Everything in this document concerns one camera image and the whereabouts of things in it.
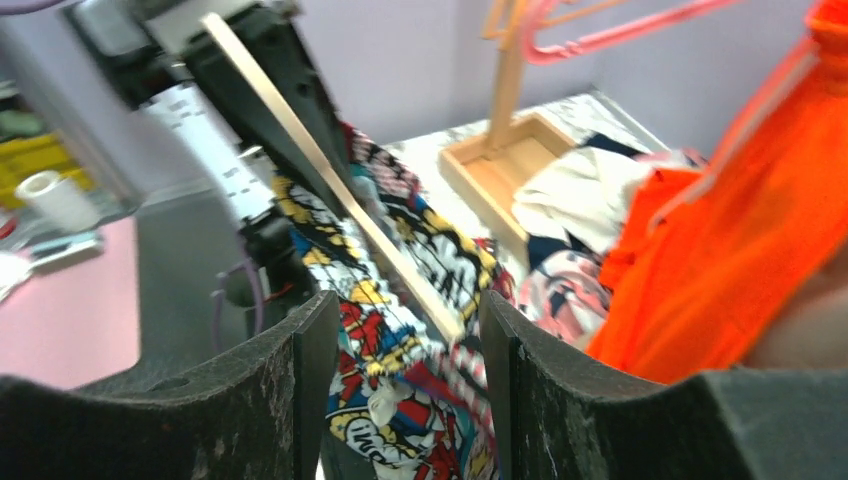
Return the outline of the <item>comic print shorts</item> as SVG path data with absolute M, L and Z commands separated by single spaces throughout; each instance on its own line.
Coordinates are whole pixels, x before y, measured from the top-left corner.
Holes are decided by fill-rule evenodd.
M 339 299 L 339 363 L 330 437 L 379 479 L 496 479 L 494 424 L 479 338 L 484 292 L 511 296 L 495 257 L 437 213 L 418 177 L 350 125 L 353 193 L 465 329 L 444 340 L 395 269 L 355 222 L 294 179 L 273 188 L 308 273 Z

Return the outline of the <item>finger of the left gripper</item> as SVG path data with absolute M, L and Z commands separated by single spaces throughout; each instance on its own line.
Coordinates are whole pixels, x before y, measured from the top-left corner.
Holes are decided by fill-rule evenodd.
M 344 217 L 353 189 L 352 134 L 290 16 L 249 6 L 208 14 L 180 56 L 246 146 Z

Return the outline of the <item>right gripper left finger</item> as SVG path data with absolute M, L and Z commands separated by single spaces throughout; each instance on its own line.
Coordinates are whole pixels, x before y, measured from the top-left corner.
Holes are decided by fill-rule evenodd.
M 96 396 L 5 376 L 5 479 L 311 479 L 340 308 L 323 291 L 279 324 L 134 393 Z

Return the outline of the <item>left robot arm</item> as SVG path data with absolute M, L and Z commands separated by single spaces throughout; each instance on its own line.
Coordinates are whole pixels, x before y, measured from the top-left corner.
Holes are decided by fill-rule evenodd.
M 249 168 L 243 154 L 261 149 L 285 176 L 342 207 L 293 138 L 234 69 L 200 24 L 180 20 L 184 39 L 170 52 L 148 29 L 164 13 L 162 1 L 80 1 L 67 20 L 102 74 L 131 109 L 168 131 L 204 170 L 223 200 L 255 268 L 273 291 L 310 296 L 314 285 L 296 255 L 293 225 L 271 189 Z M 335 106 L 324 88 L 294 19 L 293 1 L 242 1 L 225 23 L 268 74 L 306 130 L 344 181 L 351 149 Z

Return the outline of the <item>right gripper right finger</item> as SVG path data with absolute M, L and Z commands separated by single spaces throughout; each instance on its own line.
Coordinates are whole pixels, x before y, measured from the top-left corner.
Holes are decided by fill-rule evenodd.
M 843 479 L 845 371 L 708 371 L 672 386 L 597 362 L 494 291 L 479 309 L 506 479 Z

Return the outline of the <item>cream hanger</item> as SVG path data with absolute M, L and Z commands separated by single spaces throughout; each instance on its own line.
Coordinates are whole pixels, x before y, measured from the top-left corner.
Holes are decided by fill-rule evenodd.
M 454 343 L 460 340 L 465 333 L 464 324 L 453 317 L 441 302 L 434 288 L 418 275 L 415 265 L 400 253 L 392 241 L 358 204 L 315 139 L 242 41 L 217 13 L 204 15 L 200 22 L 277 122 L 289 134 L 312 167 L 331 187 L 348 214 L 358 223 L 380 253 L 396 268 L 398 275 L 406 283 L 409 291 L 418 300 L 445 341 Z

